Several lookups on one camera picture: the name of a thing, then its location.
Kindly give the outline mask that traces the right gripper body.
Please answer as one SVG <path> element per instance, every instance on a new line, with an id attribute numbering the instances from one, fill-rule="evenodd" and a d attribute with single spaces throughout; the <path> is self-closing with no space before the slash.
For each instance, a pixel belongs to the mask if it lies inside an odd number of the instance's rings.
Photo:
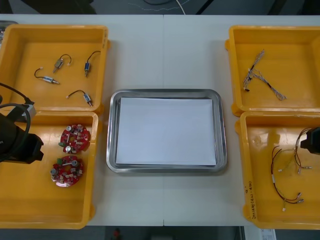
<path id="1" fill-rule="evenodd" d="M 300 147 L 307 149 L 311 154 L 320 154 L 320 127 L 306 132 L 306 139 L 301 141 Z"/>

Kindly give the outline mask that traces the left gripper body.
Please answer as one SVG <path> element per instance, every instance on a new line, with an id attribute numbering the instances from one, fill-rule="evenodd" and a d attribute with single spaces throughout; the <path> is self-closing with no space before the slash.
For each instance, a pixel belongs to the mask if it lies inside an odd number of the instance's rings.
<path id="1" fill-rule="evenodd" d="M 43 141 L 36 134 L 29 134 L 24 145 L 24 162 L 31 164 L 35 161 L 42 161 L 43 152 L 41 151 L 42 146 L 44 145 Z"/>

